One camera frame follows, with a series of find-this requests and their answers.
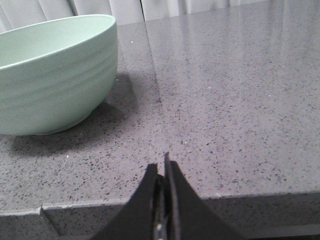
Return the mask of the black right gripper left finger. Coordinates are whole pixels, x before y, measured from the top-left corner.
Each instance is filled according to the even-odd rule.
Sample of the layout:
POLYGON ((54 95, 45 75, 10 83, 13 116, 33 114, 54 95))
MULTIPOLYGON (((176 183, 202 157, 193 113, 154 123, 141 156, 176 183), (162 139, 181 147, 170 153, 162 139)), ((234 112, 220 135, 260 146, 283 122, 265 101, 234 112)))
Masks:
POLYGON ((158 193, 158 166, 149 164, 128 203, 97 232, 93 240, 152 240, 155 200, 158 193))

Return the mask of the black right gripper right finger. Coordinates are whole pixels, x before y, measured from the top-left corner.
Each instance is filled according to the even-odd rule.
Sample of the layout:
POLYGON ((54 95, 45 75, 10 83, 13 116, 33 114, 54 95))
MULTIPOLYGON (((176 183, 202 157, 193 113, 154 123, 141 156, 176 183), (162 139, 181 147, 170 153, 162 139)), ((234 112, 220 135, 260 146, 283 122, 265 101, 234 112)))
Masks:
POLYGON ((211 211, 184 177, 169 153, 164 155, 165 204, 169 240, 244 240, 232 226, 211 211))

